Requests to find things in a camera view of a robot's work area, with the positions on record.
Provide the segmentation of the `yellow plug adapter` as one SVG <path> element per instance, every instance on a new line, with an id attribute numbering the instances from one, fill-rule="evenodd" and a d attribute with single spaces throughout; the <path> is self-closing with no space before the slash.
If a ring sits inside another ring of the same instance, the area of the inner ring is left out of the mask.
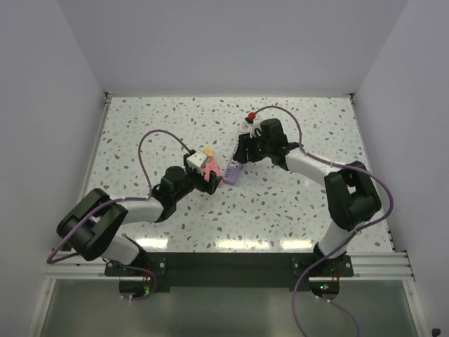
<path id="1" fill-rule="evenodd" d="M 206 147 L 206 148 L 204 149 L 204 152 L 205 152 L 209 157 L 212 157 L 212 156 L 213 156 L 213 151 L 212 151 L 212 149 L 209 148 L 209 147 Z"/>

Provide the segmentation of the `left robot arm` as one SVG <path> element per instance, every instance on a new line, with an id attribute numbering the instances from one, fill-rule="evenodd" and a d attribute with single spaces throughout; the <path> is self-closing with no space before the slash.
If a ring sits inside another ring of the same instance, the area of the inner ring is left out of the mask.
<path id="1" fill-rule="evenodd" d="M 116 235 L 120 226 L 129 223 L 161 223 L 177 209 L 177 203 L 194 190 L 215 193 L 222 176 L 214 171 L 206 180 L 192 168 L 171 166 L 149 197 L 113 199 L 100 188 L 91 190 L 58 224 L 56 232 L 62 239 L 60 249 L 69 244 L 84 260 L 99 257 L 117 260 L 129 275 L 138 275 L 145 268 L 139 248 Z"/>

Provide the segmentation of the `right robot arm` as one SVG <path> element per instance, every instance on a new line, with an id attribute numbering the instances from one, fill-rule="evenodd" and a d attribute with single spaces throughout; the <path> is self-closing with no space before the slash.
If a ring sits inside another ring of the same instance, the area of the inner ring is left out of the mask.
<path id="1" fill-rule="evenodd" d="M 332 221 L 315 245 L 317 255 L 312 259 L 312 266 L 317 274 L 329 275 L 337 268 L 337 258 L 347 252 L 348 244 L 343 241 L 382 207 L 366 167 L 359 161 L 333 166 L 328 159 L 315 160 L 298 142 L 288 141 L 278 119 L 254 121 L 246 117 L 240 128 L 234 161 L 247 164 L 269 158 L 273 165 L 299 173 L 324 187 Z"/>

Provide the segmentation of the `pink triangular power strip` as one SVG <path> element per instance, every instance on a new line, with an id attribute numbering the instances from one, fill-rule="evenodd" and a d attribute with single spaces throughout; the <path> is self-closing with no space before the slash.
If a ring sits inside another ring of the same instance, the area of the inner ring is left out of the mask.
<path id="1" fill-rule="evenodd" d="M 222 177 L 220 167 L 217 164 L 217 161 L 214 157 L 209 157 L 208 162 L 206 163 L 206 166 L 204 168 L 204 180 L 209 181 L 210 180 L 210 173 L 214 172 L 217 177 Z"/>

